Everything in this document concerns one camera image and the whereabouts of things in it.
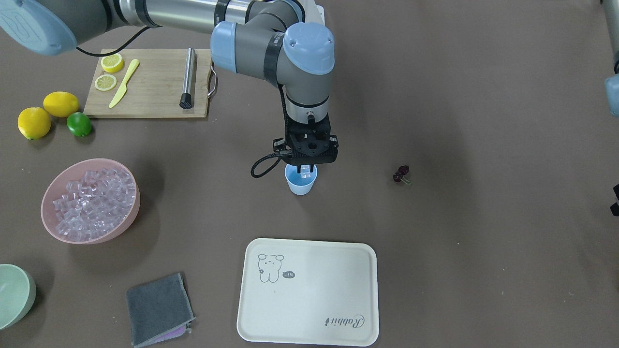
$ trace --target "pink bowl of ice cubes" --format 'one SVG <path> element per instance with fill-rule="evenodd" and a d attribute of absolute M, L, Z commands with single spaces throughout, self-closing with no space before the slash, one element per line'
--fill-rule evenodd
<path fill-rule="evenodd" d="M 109 159 L 76 163 L 45 191 L 41 220 L 54 238 L 97 244 L 123 233 L 136 219 L 140 191 L 131 171 Z"/>

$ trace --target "yellow plastic knife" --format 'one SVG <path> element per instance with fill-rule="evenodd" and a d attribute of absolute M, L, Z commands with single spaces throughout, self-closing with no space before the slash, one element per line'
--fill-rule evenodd
<path fill-rule="evenodd" d="M 116 104 L 118 104 L 118 102 L 120 102 L 120 100 L 124 97 L 125 93 L 127 93 L 127 83 L 129 82 L 129 79 L 131 78 L 133 73 L 136 71 L 138 65 L 140 65 L 139 60 L 133 59 L 131 61 L 129 67 L 127 68 L 127 73 L 125 73 L 124 75 L 123 81 L 120 83 L 120 86 L 118 86 L 118 90 L 114 95 L 114 99 L 112 99 L 112 101 L 108 105 L 109 108 L 113 108 Z"/>

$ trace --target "lemon slice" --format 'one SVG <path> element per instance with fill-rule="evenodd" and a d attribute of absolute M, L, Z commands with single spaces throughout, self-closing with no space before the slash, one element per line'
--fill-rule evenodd
<path fill-rule="evenodd" d="M 95 80 L 95 88 L 105 92 L 116 87 L 116 77 L 114 75 L 101 75 Z"/>
<path fill-rule="evenodd" d="M 101 59 L 101 67 L 107 72 L 119 72 L 124 67 L 123 56 L 120 53 L 105 56 Z"/>

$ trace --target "lime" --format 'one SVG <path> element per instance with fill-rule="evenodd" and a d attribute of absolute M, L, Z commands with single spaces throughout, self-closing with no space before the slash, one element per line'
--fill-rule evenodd
<path fill-rule="evenodd" d="M 51 119 L 42 108 L 27 108 L 17 117 L 17 127 L 27 139 L 39 139 L 50 131 Z"/>
<path fill-rule="evenodd" d="M 114 75 L 101 75 L 95 80 L 95 88 L 103 92 L 116 87 L 116 77 Z"/>
<path fill-rule="evenodd" d="M 53 92 L 43 99 L 43 108 L 52 116 L 67 117 L 79 110 L 79 101 L 69 92 Z"/>
<path fill-rule="evenodd" d="M 85 113 L 76 112 L 67 118 L 67 127 L 77 137 L 87 136 L 92 130 L 90 118 Z"/>
<path fill-rule="evenodd" d="M 119 72 L 124 67 L 123 56 L 120 53 L 105 56 L 101 59 L 101 67 L 107 72 Z"/>

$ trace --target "pink bowl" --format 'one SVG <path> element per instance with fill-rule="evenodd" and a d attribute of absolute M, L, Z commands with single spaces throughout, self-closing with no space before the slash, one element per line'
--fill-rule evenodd
<path fill-rule="evenodd" d="M 53 201 L 60 198 L 60 196 L 62 196 L 63 194 L 67 193 L 67 182 L 80 180 L 87 170 L 99 171 L 103 168 L 125 169 L 131 175 L 133 182 L 136 183 L 136 200 L 133 202 L 131 210 L 129 210 L 129 215 L 127 215 L 127 217 L 118 226 L 116 226 L 116 228 L 97 239 L 89 241 L 70 241 L 62 239 L 59 235 L 56 234 L 58 219 L 56 218 L 56 209 L 54 208 Z M 54 238 L 57 240 L 71 244 L 97 244 L 111 240 L 112 238 L 117 237 L 118 235 L 123 233 L 133 223 L 133 220 L 136 219 L 137 211 L 139 210 L 139 208 L 140 190 L 137 188 L 136 178 L 133 176 L 133 173 L 131 173 L 131 171 L 127 167 L 115 160 L 90 159 L 70 166 L 62 173 L 60 173 L 54 179 L 54 181 L 51 182 L 50 187 L 48 187 L 47 191 L 45 191 L 45 194 L 43 195 L 43 201 L 41 202 L 41 220 L 43 221 L 43 225 L 45 226 L 47 232 L 49 232 L 50 235 L 54 236 Z"/>

